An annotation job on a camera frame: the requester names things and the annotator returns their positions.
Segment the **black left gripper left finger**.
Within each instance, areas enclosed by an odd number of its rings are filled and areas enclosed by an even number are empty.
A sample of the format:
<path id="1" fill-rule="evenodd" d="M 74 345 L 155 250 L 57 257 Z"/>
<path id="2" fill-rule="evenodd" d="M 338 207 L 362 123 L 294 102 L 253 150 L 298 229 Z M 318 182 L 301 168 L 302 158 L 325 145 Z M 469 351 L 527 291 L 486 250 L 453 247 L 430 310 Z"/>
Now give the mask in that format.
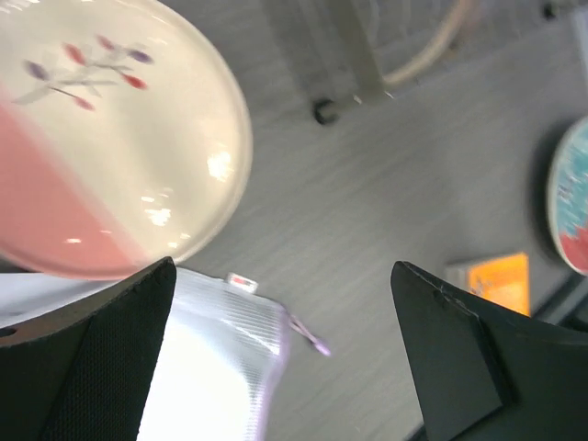
<path id="1" fill-rule="evenodd" d="M 172 306 L 169 257 L 1 329 L 4 440 L 134 440 Z"/>

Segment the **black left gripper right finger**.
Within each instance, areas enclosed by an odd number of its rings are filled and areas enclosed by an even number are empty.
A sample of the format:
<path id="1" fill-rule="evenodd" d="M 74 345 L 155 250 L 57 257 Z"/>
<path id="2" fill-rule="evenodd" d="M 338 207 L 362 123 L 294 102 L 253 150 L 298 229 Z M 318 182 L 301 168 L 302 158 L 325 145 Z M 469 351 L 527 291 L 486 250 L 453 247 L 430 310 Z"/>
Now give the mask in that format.
<path id="1" fill-rule="evenodd" d="M 584 440 L 587 303 L 538 320 L 409 262 L 390 288 L 423 425 L 413 440 Z"/>

